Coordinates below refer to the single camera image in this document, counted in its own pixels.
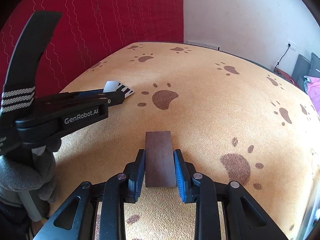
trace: screw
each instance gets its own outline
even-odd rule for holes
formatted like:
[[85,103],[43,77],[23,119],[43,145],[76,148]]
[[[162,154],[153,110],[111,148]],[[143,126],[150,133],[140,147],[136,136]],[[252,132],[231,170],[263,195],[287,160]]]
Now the screw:
[[238,182],[236,182],[236,181],[232,181],[232,182],[230,183],[230,186],[233,187],[233,188],[239,188],[239,187],[240,187],[240,184],[239,184]]
[[203,175],[200,172],[196,172],[195,174],[193,174],[193,177],[195,179],[202,179]]
[[127,177],[127,175],[125,175],[124,173],[117,174],[118,179],[125,179],[126,177]]
[[85,188],[90,187],[90,185],[91,185],[91,183],[90,183],[90,182],[85,181],[85,182],[83,182],[83,183],[81,184],[81,187],[82,187],[83,189],[85,189]]

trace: gloved hand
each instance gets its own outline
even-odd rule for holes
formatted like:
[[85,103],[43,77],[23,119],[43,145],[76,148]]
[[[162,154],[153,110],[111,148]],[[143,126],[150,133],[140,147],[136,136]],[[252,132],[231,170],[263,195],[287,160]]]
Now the gloved hand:
[[49,203],[54,201],[57,152],[61,140],[47,145],[43,154],[34,159],[34,168],[14,162],[5,155],[0,156],[0,201],[11,206],[21,206],[20,191],[37,190],[39,198]]

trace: brown paw print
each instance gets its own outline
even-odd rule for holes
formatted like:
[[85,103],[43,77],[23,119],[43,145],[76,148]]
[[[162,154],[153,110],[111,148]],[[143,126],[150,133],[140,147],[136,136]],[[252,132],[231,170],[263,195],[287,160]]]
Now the brown paw print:
[[300,104],[300,107],[301,107],[301,111],[307,116],[307,120],[311,121],[311,117],[308,116],[308,115],[310,115],[310,113],[307,112],[307,109],[306,109],[307,107],[303,106],[302,104]]
[[170,50],[175,51],[177,54],[179,54],[179,51],[183,51],[184,53],[188,53],[188,52],[185,51],[185,49],[187,49],[187,51],[192,51],[191,49],[188,49],[188,48],[189,48],[189,47],[184,47],[184,49],[183,49],[183,48],[180,48],[180,47],[175,47],[175,48],[170,49]]
[[[142,91],[142,95],[148,95],[148,91]],[[159,90],[155,92],[152,96],[152,102],[153,104],[158,107],[161,110],[167,110],[169,109],[169,104],[177,98],[179,95],[176,92],[170,91],[170,90]],[[146,106],[147,103],[138,103],[138,106]]]
[[274,86],[276,86],[276,87],[277,87],[278,85],[282,86],[282,84],[280,84],[280,83],[278,83],[278,82],[276,81],[277,79],[275,79],[275,78],[272,79],[272,78],[270,77],[270,75],[268,75],[266,78],[267,78],[268,80],[270,80],[270,82],[271,82]]
[[129,217],[129,218],[127,219],[127,223],[128,223],[128,224],[133,224],[133,223],[135,223],[135,222],[138,222],[139,219],[140,219],[140,216],[139,216],[139,215],[132,215],[131,217]]
[[147,60],[153,58],[153,57],[152,57],[153,53],[151,53],[150,56],[144,56],[144,55],[145,55],[144,53],[143,53],[142,55],[143,55],[142,57],[135,56],[135,57],[138,58],[138,61],[139,61],[139,62],[146,62]]
[[[231,143],[234,147],[238,144],[238,139],[234,137],[231,140]],[[254,146],[250,145],[247,149],[247,152],[251,154],[253,152]],[[220,162],[226,168],[228,172],[228,177],[230,181],[238,181],[241,185],[245,186],[249,182],[250,174],[251,174],[251,167],[246,158],[244,158],[240,154],[236,153],[229,153],[223,155],[220,158]],[[264,166],[262,163],[256,163],[255,167],[257,169],[262,169]],[[261,190],[262,186],[260,183],[254,183],[253,187],[257,190]]]
[[143,49],[145,45],[143,44],[139,44],[139,46],[137,45],[132,45],[130,48],[127,48],[127,49],[132,49],[132,50],[136,50],[136,48],[139,48],[139,49]]
[[235,67],[232,67],[232,66],[224,66],[223,67],[226,71],[232,73],[232,74],[235,74],[235,75],[239,75],[240,73],[238,71],[236,71]]
[[[225,63],[223,63],[223,62],[220,62],[220,63],[222,63],[222,64],[224,64],[225,65]],[[216,65],[218,65],[218,66],[220,66],[220,64],[219,63],[216,63]],[[222,68],[217,68],[218,70],[222,70]]]
[[98,62],[97,64],[93,65],[86,72],[88,72],[90,69],[92,69],[92,72],[93,72],[96,67],[102,67],[101,62]]
[[284,109],[283,107],[280,107],[279,108],[279,113],[277,112],[277,111],[274,111],[273,112],[274,114],[281,114],[281,116],[282,116],[282,118],[287,122],[287,123],[289,123],[289,124],[292,124],[292,121],[291,121],[291,119],[290,119],[290,117],[289,117],[289,114],[288,114],[288,111],[286,110],[286,109]]

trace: white wall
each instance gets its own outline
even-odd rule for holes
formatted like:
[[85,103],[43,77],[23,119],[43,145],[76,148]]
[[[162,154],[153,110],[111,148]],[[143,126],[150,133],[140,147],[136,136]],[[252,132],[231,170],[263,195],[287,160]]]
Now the white wall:
[[320,27],[301,0],[184,0],[184,40],[220,50],[273,69],[280,62],[292,74],[298,54],[320,57]]

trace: quilted red fabric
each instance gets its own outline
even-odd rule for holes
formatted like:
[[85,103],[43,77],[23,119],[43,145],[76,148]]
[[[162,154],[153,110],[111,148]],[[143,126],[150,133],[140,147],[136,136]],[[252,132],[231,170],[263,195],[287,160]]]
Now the quilted red fabric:
[[63,12],[40,60],[38,97],[60,92],[132,42],[183,42],[183,0],[22,0],[0,33],[1,85],[17,39],[35,10]]

